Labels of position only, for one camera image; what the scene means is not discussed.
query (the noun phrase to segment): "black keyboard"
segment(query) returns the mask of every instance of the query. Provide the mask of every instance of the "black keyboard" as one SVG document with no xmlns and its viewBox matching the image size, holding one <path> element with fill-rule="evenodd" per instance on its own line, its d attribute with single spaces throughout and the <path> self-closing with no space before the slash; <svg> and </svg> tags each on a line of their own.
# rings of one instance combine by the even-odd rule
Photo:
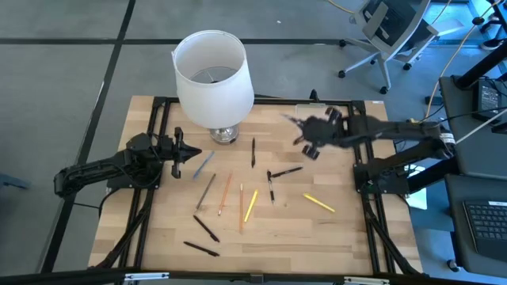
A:
<svg viewBox="0 0 507 285">
<path fill-rule="evenodd" d="M 477 253 L 507 262 L 507 202 L 465 201 Z"/>
</svg>

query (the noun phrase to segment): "pencil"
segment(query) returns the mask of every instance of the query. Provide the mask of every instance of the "pencil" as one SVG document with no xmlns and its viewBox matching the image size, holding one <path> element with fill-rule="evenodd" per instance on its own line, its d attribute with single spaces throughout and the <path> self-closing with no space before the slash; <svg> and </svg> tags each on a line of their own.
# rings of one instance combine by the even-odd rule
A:
<svg viewBox="0 0 507 285">
<path fill-rule="evenodd" d="M 310 201 L 318 204 L 319 206 L 321 207 L 324 207 L 325 209 L 329 210 L 329 211 L 332 211 L 334 213 L 334 209 L 332 207 L 329 207 L 327 206 L 326 204 L 324 204 L 323 202 L 315 199 L 314 197 L 312 197 L 310 194 L 308 193 L 304 193 L 303 196 L 305 196 L 305 198 L 309 199 Z"/>
<path fill-rule="evenodd" d="M 252 200 L 250 201 L 250 205 L 248 206 L 248 211 L 246 212 L 245 222 L 248 221 L 248 217 L 250 216 L 250 212 L 252 211 L 252 207 L 254 207 L 255 200 L 257 199 L 258 193 L 259 193 L 259 190 L 255 189 L 255 192 L 253 193 Z"/>
<path fill-rule="evenodd" d="M 225 185 L 225 190 L 223 191 L 222 202 L 220 203 L 220 207 L 219 207 L 219 215 L 222 214 L 222 208 L 223 208 L 223 205 L 225 204 L 225 198 L 227 197 L 227 191 L 229 191 L 229 184 L 231 183 L 231 178 L 232 178 L 232 171 L 229 174 L 229 179 L 227 179 L 227 185 Z"/>
<path fill-rule="evenodd" d="M 243 183 L 239 185 L 239 233 L 243 233 Z"/>
</svg>

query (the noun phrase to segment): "gray carpet floor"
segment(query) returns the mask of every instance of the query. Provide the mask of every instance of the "gray carpet floor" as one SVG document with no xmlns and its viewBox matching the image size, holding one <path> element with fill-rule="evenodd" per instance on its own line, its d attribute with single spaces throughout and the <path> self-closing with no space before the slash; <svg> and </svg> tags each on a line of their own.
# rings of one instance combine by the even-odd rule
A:
<svg viewBox="0 0 507 285">
<path fill-rule="evenodd" d="M 357 6 L 343 3 L 350 9 Z M 128 0 L 4 0 L 0 38 L 116 38 L 127 4 Z M 434 4 L 427 19 L 431 21 L 442 7 Z M 456 15 L 471 27 L 467 6 L 452 6 L 443 17 Z M 181 38 L 201 29 L 223 29 L 241 38 L 362 37 L 348 14 L 319 0 L 138 0 L 127 38 Z M 461 39 L 464 33 L 445 39 Z M 471 39 L 483 37 L 475 31 Z M 174 48 L 122 47 L 89 161 L 116 151 L 131 96 L 175 96 L 170 56 Z M 339 70 L 365 55 L 354 46 L 249 45 L 246 50 L 256 93 L 307 98 L 316 89 L 322 99 L 385 101 L 390 120 L 405 120 L 424 116 L 423 98 L 432 92 L 456 46 L 429 47 L 424 60 L 408 72 L 401 63 L 389 62 L 393 86 L 387 95 L 378 92 L 383 79 L 377 66 L 367 64 L 337 78 Z M 75 160 L 111 53 L 111 45 L 0 45 L 0 173 L 32 183 L 28 190 L 0 191 L 0 276 L 36 270 L 59 202 L 52 178 Z M 462 74 L 486 55 L 465 47 L 447 74 Z M 499 74 L 498 68 L 490 72 Z M 444 111 L 435 117 L 439 116 L 445 117 Z M 104 183 L 89 186 L 77 201 L 98 205 L 104 191 Z M 426 224 L 415 226 L 423 268 L 431 276 L 507 282 L 450 272 L 444 262 L 453 258 L 453 252 L 443 250 L 450 246 L 448 233 Z M 97 211 L 74 207 L 56 270 L 86 267 L 96 227 Z"/>
</svg>

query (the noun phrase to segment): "office chair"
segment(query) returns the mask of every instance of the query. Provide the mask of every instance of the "office chair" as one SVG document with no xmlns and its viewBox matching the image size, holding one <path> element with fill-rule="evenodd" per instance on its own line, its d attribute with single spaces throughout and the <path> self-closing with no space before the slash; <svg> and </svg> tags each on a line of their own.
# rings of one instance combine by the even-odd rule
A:
<svg viewBox="0 0 507 285">
<path fill-rule="evenodd" d="M 340 47 L 347 43 L 371 52 L 366 58 L 348 66 L 338 73 L 339 78 L 367 62 L 379 63 L 386 85 L 380 89 L 386 94 L 391 88 L 387 62 L 391 59 L 404 62 L 404 70 L 410 70 L 414 60 L 428 47 L 436 36 L 455 32 L 463 27 L 456 19 L 429 25 L 422 18 L 430 0 L 422 0 L 417 11 L 407 0 L 365 0 L 363 5 L 351 16 L 351 22 L 362 28 L 368 42 L 357 39 L 344 39 Z"/>
</svg>

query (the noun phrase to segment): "wooden table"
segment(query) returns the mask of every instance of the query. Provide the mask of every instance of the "wooden table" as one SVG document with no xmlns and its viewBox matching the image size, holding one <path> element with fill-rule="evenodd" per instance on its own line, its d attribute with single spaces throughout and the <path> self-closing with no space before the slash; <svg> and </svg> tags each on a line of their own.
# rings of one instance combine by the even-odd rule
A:
<svg viewBox="0 0 507 285">
<path fill-rule="evenodd" d="M 133 135 L 146 131 L 152 101 L 153 97 L 132 98 L 120 150 Z M 367 114 L 387 119 L 383 102 L 367 101 L 365 104 Z M 353 183 L 353 150 L 325 146 L 318 160 L 312 161 L 301 154 L 303 145 L 292 145 L 292 141 L 300 135 L 299 129 L 280 115 L 285 113 L 306 118 L 311 114 L 322 116 L 323 112 L 323 108 L 296 108 L 294 105 L 254 105 L 240 125 L 238 140 L 232 145 L 221 146 L 212 141 L 207 129 L 190 122 L 179 104 L 172 104 L 167 134 L 172 136 L 174 128 L 181 127 L 185 143 L 201 148 L 203 153 L 181 165 L 179 180 L 170 176 L 171 161 L 164 168 L 160 188 L 154 195 L 143 269 L 372 274 L 363 210 Z M 253 137 L 256 139 L 257 164 L 252 169 Z M 379 158 L 395 152 L 391 141 L 376 141 L 373 146 L 375 156 Z M 198 179 L 192 180 L 196 169 L 213 150 L 215 156 Z M 267 169 L 275 173 L 297 165 L 304 166 L 304 169 L 273 179 L 276 199 L 273 206 L 269 197 Z M 222 215 L 218 216 L 230 171 L 233 171 L 231 186 Z M 197 215 L 220 239 L 220 243 L 214 242 L 193 219 L 196 204 L 213 173 L 216 173 L 215 181 Z M 238 232 L 241 183 L 244 187 L 244 212 L 254 190 L 259 190 L 259 197 L 242 234 Z M 336 212 L 331 213 L 305 199 L 305 192 L 327 203 Z M 132 189 L 122 189 L 106 201 L 90 265 L 103 260 L 124 233 L 132 193 Z M 397 196 L 384 195 L 383 201 L 392 240 L 420 271 L 408 207 Z M 133 238 L 128 264 L 133 263 L 136 238 Z M 183 241 L 216 251 L 220 257 L 192 249 Z M 379 238 L 377 246 L 381 268 L 386 271 Z"/>
</svg>

